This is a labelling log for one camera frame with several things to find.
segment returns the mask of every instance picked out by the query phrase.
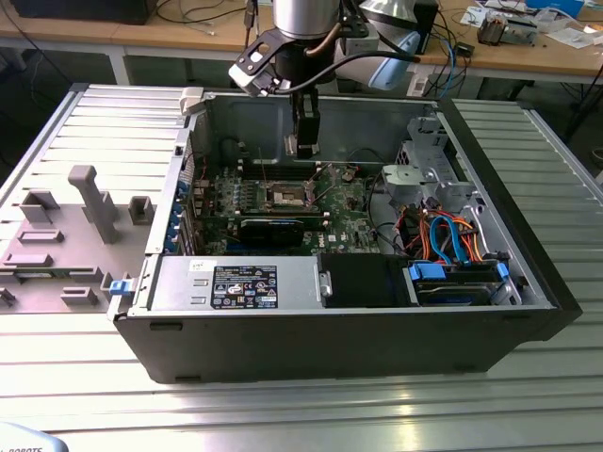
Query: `gray plastic block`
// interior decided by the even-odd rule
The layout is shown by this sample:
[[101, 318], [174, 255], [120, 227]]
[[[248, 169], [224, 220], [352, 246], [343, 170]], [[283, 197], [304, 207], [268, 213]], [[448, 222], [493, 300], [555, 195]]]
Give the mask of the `gray plastic block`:
[[82, 195], [84, 204], [103, 242], [115, 243], [118, 238], [117, 231], [113, 227], [115, 206], [113, 202], [111, 202], [112, 210], [105, 206], [103, 196], [94, 183], [95, 177], [96, 169], [94, 167], [90, 165], [74, 165], [67, 180]]
[[25, 205], [21, 204], [21, 211], [27, 221], [32, 224], [42, 223], [44, 225], [52, 224], [50, 218], [46, 215], [46, 210], [41, 205]]
[[[111, 199], [111, 194], [108, 191], [101, 191], [100, 193], [101, 196], [103, 196], [103, 205], [105, 206], [109, 219], [111, 221], [115, 221], [117, 219], [118, 210], [117, 207], [115, 207], [113, 200]], [[90, 214], [88, 208], [85, 205], [82, 205], [82, 212], [84, 212], [88, 223], [94, 222], [94, 218], [92, 218], [92, 215]]]
[[128, 205], [128, 212], [132, 224], [136, 226], [153, 224], [155, 210], [151, 198], [148, 196], [133, 196]]
[[[38, 230], [27, 219], [15, 237], [10, 240], [7, 250], [0, 256], [0, 265], [9, 254], [45, 254], [53, 258], [52, 268], [70, 268], [71, 270], [92, 269], [99, 267], [105, 275], [111, 273], [114, 279], [120, 279], [124, 272], [138, 275], [143, 262], [144, 250], [151, 226], [134, 226], [128, 213], [128, 204], [117, 205], [119, 211], [117, 220], [113, 223], [118, 231], [120, 241], [117, 246], [108, 246], [99, 238], [98, 232], [82, 215], [79, 204], [61, 205], [60, 209], [48, 210], [53, 221], [52, 229], [61, 230], [64, 239], [60, 243], [27, 243], [18, 240], [21, 231]], [[48, 230], [48, 225], [40, 226]], [[19, 270], [12, 267], [0, 266], [0, 286], [6, 287], [17, 298], [10, 311], [12, 313], [101, 313], [106, 311], [109, 300], [106, 299], [98, 282], [75, 282], [68, 274], [65, 278], [35, 278], [23, 279], [16, 275], [28, 272], [24, 267]], [[65, 286], [90, 286], [98, 303], [95, 305], [67, 305], [60, 298]]]
[[101, 293], [105, 296], [107, 301], [111, 301], [111, 295], [109, 294], [109, 288], [113, 283], [113, 277], [109, 272], [105, 273], [103, 280], [101, 281]]
[[69, 276], [78, 283], [99, 283], [103, 280], [103, 272], [98, 266], [88, 271], [70, 271]]
[[3, 301], [8, 307], [11, 307], [14, 303], [15, 296], [12, 295], [6, 287], [0, 287], [0, 301]]
[[51, 266], [50, 254], [9, 254], [4, 260], [5, 266]]
[[98, 298], [90, 287], [63, 287], [60, 298], [69, 306], [94, 305]]
[[61, 231], [56, 229], [33, 229], [31, 231], [21, 231], [17, 239], [25, 244], [38, 243], [60, 243], [65, 237]]
[[46, 210], [60, 209], [53, 194], [46, 190], [29, 190], [29, 194], [35, 196]]
[[14, 271], [0, 271], [0, 283], [1, 284], [11, 284], [11, 283], [21, 283], [21, 278], [19, 278]]
[[25, 218], [34, 226], [39, 223], [51, 224], [52, 221], [46, 211], [60, 208], [53, 195], [49, 191], [42, 190], [30, 190], [19, 207]]

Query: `white label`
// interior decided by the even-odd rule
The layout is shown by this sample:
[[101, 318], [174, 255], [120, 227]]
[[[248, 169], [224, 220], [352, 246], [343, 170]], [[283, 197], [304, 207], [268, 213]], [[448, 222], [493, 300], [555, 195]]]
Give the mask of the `white label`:
[[214, 271], [217, 261], [193, 259], [188, 264], [188, 271]]

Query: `workbench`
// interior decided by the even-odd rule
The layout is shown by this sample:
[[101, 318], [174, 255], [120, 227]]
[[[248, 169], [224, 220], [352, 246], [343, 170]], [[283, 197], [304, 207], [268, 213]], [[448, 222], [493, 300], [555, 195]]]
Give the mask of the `workbench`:
[[[77, 203], [66, 181], [73, 164], [94, 165], [100, 189], [110, 190], [116, 204], [135, 195], [157, 202], [170, 152], [162, 150], [163, 143], [146, 151], [129, 144], [142, 127], [161, 129], [156, 136], [147, 133], [145, 142], [153, 138], [172, 146], [170, 131], [182, 127], [181, 94], [182, 89], [107, 86], [70, 91], [0, 189], [0, 250], [23, 220], [16, 205], [28, 189], [52, 190], [58, 202]], [[505, 115], [476, 119], [502, 121]], [[116, 123], [121, 138], [107, 141], [106, 127]], [[82, 144], [83, 137], [96, 139]], [[560, 156], [529, 161], [529, 151], [507, 150], [497, 161], [537, 221], [550, 218], [542, 204], [561, 189], [586, 189], [566, 184], [572, 174], [555, 172], [564, 166], [562, 158], [576, 173], [584, 170], [550, 131], [546, 139]], [[99, 151], [107, 145], [111, 150]], [[518, 153], [525, 159], [517, 159]], [[551, 177], [559, 185], [548, 193]], [[147, 452], [600, 450], [603, 251], [600, 239], [583, 231], [601, 219], [579, 212], [595, 199], [569, 196], [560, 196], [571, 203], [560, 202], [553, 217], [578, 213], [567, 238], [549, 239], [547, 248], [564, 268], [584, 314], [552, 340], [522, 345], [485, 374], [158, 384], [105, 314], [10, 315], [3, 308], [0, 420], [48, 431], [71, 452], [130, 444]], [[553, 233], [562, 236], [561, 230]]]
[[[174, 57], [189, 59], [234, 60], [243, 48], [245, 30], [242, 12], [214, 21], [208, 30], [215, 36], [184, 24], [171, 24], [154, 15], [146, 25], [126, 25], [100, 22], [78, 22], [55, 19], [25, 19], [17, 15], [7, 2], [8, 11], [15, 22], [43, 50], [104, 54], [109, 57], [116, 82], [130, 85], [126, 57]], [[590, 84], [603, 63], [603, 47], [589, 46], [576, 50], [546, 36], [539, 36], [536, 45], [505, 44], [488, 47], [478, 44], [477, 28], [458, 24], [462, 10], [471, 5], [470, 0], [442, 0], [448, 26], [462, 40], [474, 45], [475, 53], [467, 75], [516, 80], [542, 80]], [[208, 6], [209, 0], [185, 0], [185, 8]], [[218, 8], [193, 13], [193, 17], [207, 17], [242, 8], [239, 0], [228, 0]], [[175, 20], [181, 19], [177, 2], [170, 2], [162, 13]], [[601, 21], [602, 12], [585, 9], [583, 21]], [[261, 30], [273, 27], [269, 7], [260, 8]], [[4, 14], [0, 14], [0, 46], [33, 48]], [[447, 56], [436, 39], [431, 39], [420, 64], [410, 67], [415, 73], [409, 92], [431, 73], [439, 73], [447, 64]]]

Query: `warning label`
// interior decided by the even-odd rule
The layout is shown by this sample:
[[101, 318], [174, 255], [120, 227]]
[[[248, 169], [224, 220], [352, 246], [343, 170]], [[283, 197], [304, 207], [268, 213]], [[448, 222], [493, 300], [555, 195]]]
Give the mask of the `warning label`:
[[277, 308], [276, 266], [216, 266], [211, 307]]

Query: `floor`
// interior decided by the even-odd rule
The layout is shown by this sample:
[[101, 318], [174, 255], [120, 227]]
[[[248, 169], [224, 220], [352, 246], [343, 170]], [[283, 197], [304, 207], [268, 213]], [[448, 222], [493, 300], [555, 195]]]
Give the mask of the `floor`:
[[[114, 83], [113, 73], [105, 56], [58, 52], [49, 52], [47, 55], [74, 82]], [[9, 175], [11, 165], [19, 161], [29, 143], [52, 114], [57, 102], [69, 88], [40, 54], [26, 51], [24, 59], [27, 68], [23, 72], [18, 73], [12, 68], [5, 68], [0, 73], [1, 181]], [[196, 84], [207, 88], [230, 86], [226, 75], [229, 64], [225, 61], [192, 61], [188, 69], [184, 60], [172, 58], [131, 56], [128, 63], [134, 83], [137, 85]], [[480, 85], [481, 79], [468, 77], [460, 96], [457, 89], [452, 91], [452, 95], [475, 98]], [[510, 81], [492, 80], [481, 97], [503, 99], [511, 87]], [[400, 87], [395, 95], [403, 92], [405, 92], [404, 86]], [[518, 100], [533, 105], [558, 134], [562, 133], [563, 127], [571, 117], [573, 113], [571, 104], [575, 103], [560, 84], [544, 82], [523, 89]], [[570, 143], [570, 149], [592, 174], [598, 174], [600, 171], [591, 157], [591, 151], [595, 147], [603, 147], [603, 136], [599, 132], [601, 123], [603, 123], [603, 109], [588, 118]]]

